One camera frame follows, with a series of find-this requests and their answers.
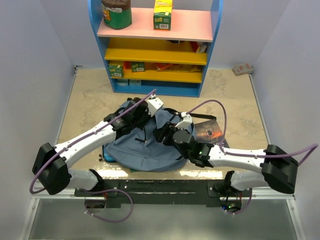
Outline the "blue student backpack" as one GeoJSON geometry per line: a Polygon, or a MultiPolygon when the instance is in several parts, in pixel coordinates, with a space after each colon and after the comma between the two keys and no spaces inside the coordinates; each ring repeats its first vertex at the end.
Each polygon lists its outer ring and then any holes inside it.
{"type": "MultiPolygon", "coordinates": [[[[128,98],[115,112],[122,113],[133,99],[128,98]]],[[[166,172],[183,167],[189,160],[173,146],[156,142],[153,135],[153,130],[163,127],[166,122],[176,125],[180,121],[179,114],[172,108],[160,108],[144,127],[134,128],[129,134],[105,144],[107,154],[120,165],[139,172],[166,172]]],[[[194,123],[185,130],[197,140],[194,123]]]]}

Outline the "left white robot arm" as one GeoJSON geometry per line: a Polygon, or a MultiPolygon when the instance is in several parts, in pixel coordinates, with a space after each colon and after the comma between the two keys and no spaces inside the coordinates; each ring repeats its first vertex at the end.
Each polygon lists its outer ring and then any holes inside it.
{"type": "Polygon", "coordinates": [[[71,167],[93,150],[143,127],[162,105],[157,98],[134,98],[122,113],[109,114],[85,133],[55,146],[43,144],[32,168],[35,178],[50,195],[66,188],[80,188],[99,196],[104,190],[102,177],[92,169],[81,171],[71,167]]]}

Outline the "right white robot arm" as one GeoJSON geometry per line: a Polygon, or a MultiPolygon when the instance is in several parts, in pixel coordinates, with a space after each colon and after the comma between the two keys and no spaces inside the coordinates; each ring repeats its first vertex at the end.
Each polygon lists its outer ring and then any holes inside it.
{"type": "Polygon", "coordinates": [[[178,129],[170,122],[155,129],[153,135],[158,143],[173,146],[197,167],[243,169],[243,172],[228,172],[224,183],[217,188],[227,196],[259,187],[270,187],[283,194],[295,192],[299,164],[276,145],[269,144],[266,149],[258,150],[221,148],[217,144],[198,142],[188,130],[178,129]]]}

